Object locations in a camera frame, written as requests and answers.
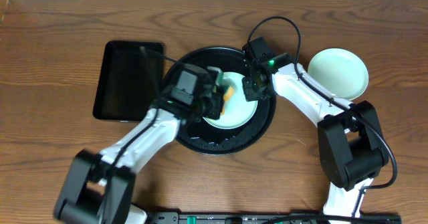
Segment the black round plate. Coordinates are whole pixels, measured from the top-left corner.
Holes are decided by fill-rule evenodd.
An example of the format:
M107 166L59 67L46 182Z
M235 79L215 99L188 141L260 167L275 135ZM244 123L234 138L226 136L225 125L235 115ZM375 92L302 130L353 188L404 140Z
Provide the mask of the black round plate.
M228 47L206 47L188 53L182 63L200 67L214 66L223 72L237 72L249 76L247 60L241 50ZM168 84L176 71L175 64L168 71L164 85ZM275 98L259 100L253 117L244 125L229 130L216 128L204 119L182 126L176 139L187 148L203 154L231 154L256 142L268 129L274 117Z

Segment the black cable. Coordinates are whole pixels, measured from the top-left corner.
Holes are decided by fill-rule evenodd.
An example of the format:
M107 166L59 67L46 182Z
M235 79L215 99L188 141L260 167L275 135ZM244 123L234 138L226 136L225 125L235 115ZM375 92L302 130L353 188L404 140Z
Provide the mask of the black cable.
M356 217L343 217L337 215L289 215L286 217L279 217L269 221L265 221L261 224L276 224L284 221L346 221L346 222L357 222L358 224L385 224L385 223L394 223L393 221L386 220L371 220L364 218L356 218Z
M165 55L163 55L163 54L161 54L159 52L156 52L154 50L151 50L149 48L146 48L146 47L142 47L142 48L144 48L145 50L148 50L150 53L153 53L153 54L157 55L158 57L160 57L160 58L162 58L164 60L168 60L170 62L173 62L174 64L179 64L179 65L183 65L184 64L183 62L180 62L178 60L174 60L172 58L169 58L169 57L167 57L167 56L165 56Z
M334 101L333 97L327 96L325 93L321 92L319 89L315 88L312 84L310 84L305 77L303 76L302 73L300 73L298 71L298 60L299 60L299 54L300 54L300 31L299 28L297 27L297 25L291 21L290 19L286 18L286 17L281 17L281 16L273 16L273 17L268 17L267 19L264 19L263 21L261 21L259 24L257 24L253 30L251 31L251 33L248 36L248 40L247 40L247 44L250 45L250 40L251 37L253 35L253 33L256 31L256 29L263 23L271 20L271 19L282 19L287 21L288 23L290 23L291 25L293 25L294 29L296 30L297 36L298 36L298 46L297 46L297 52L296 52L296 56L294 58L294 70L298 76L298 80L301 80L303 83L305 83L305 85L307 85L307 87L309 87L311 90L313 90L315 93L317 93L319 96L323 97L325 100L327 100L330 104L335 105L336 107L340 108L343 111L347 111L349 110L349 106L345 107L340 105L339 103L337 103L336 101ZM394 154L391 150L391 148L389 147L389 145L387 144L387 142L385 141L385 139L375 130L375 128L369 123L367 122L363 117L359 116L358 114L354 113L352 110L349 111L349 113L352 115L352 117L355 118L355 120L357 122L360 122L362 125L366 126L371 132L374 133L374 135L376 135L376 137L382 142L383 146L385 147L385 149L388 152L389 158L391 159L391 164L393 166L393 175L391 177L391 179L382 185L374 185L374 186L365 186L365 187L361 187L360 189L360 193L358 194L358 199L357 202L355 203L355 207L354 207L354 211L352 212L352 216L354 217L356 214L356 210L358 209L358 206L360 205L360 200L362 198L362 195L365 194L365 191L368 189L382 189L382 188L386 188L391 186L395 180L397 179L397 175L398 175L398 168L397 168L397 161L395 160Z

